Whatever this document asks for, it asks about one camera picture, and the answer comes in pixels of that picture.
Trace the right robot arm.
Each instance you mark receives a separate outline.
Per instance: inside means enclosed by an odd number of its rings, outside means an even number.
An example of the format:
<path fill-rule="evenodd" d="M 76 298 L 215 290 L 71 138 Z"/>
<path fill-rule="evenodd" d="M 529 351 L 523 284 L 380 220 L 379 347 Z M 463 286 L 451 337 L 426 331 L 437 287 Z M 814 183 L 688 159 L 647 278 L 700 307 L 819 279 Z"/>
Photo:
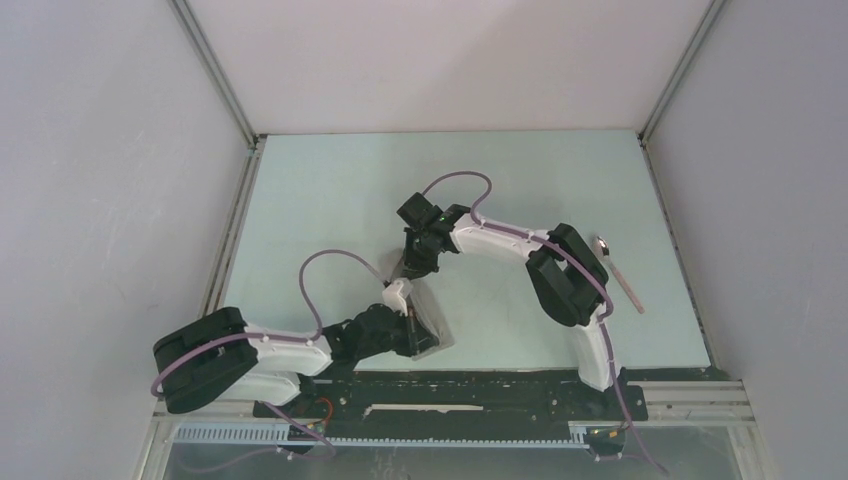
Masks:
<path fill-rule="evenodd" d="M 524 266 L 545 314 L 572 328 L 585 411 L 606 418 L 622 403 L 615 385 L 620 367 L 601 327 L 607 299 L 608 273 L 581 235 L 568 224 L 533 230 L 493 221 L 469 207 L 443 210 L 421 193 L 397 210 L 406 224 L 400 264 L 409 280 L 439 271 L 443 253 L 476 254 Z"/>

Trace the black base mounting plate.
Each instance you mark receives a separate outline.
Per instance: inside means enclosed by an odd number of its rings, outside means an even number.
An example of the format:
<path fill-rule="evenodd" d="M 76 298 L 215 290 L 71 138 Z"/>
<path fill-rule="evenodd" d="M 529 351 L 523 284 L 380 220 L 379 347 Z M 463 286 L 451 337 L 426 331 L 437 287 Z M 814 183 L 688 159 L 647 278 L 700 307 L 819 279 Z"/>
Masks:
<path fill-rule="evenodd" d="M 648 418 L 641 387 L 599 392 L 574 370 L 360 371 L 308 380 L 281 411 L 333 443 L 573 441 L 580 422 Z"/>

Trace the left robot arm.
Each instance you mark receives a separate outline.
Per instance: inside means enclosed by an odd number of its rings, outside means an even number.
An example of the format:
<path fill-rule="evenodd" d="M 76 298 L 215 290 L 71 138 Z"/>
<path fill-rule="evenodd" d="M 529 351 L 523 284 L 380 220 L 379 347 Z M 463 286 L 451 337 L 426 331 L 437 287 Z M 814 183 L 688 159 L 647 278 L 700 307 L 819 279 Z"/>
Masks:
<path fill-rule="evenodd" d="M 316 390 L 306 378 L 346 374 L 360 361 L 388 352 L 419 357 L 439 344 L 414 311 L 383 304 L 311 336 L 251 325 L 238 308 L 226 307 L 154 344 L 158 375 L 151 392 L 172 414 L 217 400 L 253 400 L 299 417 L 316 403 Z"/>

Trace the grey cloth napkin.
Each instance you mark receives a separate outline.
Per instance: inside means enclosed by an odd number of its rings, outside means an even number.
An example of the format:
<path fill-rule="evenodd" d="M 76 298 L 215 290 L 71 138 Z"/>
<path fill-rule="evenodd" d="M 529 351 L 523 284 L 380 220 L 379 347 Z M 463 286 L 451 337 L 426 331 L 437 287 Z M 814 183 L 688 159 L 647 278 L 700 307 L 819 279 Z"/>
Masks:
<path fill-rule="evenodd" d="M 390 273 L 392 262 L 396 260 L 395 252 L 398 249 L 400 248 L 382 254 L 378 260 L 379 272 L 383 275 L 386 286 L 392 282 Z M 432 289 L 422 278 L 409 281 L 413 286 L 409 314 L 414 313 L 424 327 L 424 352 L 411 358 L 413 361 L 418 361 L 454 346 L 455 338 Z"/>

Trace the metal spoon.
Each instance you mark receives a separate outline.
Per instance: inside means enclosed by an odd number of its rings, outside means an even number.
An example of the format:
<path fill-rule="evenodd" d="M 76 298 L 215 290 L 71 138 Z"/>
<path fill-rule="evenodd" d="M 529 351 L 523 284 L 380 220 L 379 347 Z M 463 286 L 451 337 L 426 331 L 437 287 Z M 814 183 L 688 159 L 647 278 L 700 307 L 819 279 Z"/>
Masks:
<path fill-rule="evenodd" d="M 601 262 L 608 268 L 609 272 L 612 274 L 619 286 L 622 288 L 623 292 L 630 300 L 635 310 L 640 315 L 644 315 L 646 313 L 645 307 L 639 297 L 636 295 L 630 283 L 627 281 L 620 269 L 613 262 L 610 255 L 610 248 L 608 242 L 601 236 L 596 235 L 593 239 L 593 248 L 595 254 L 600 258 Z"/>

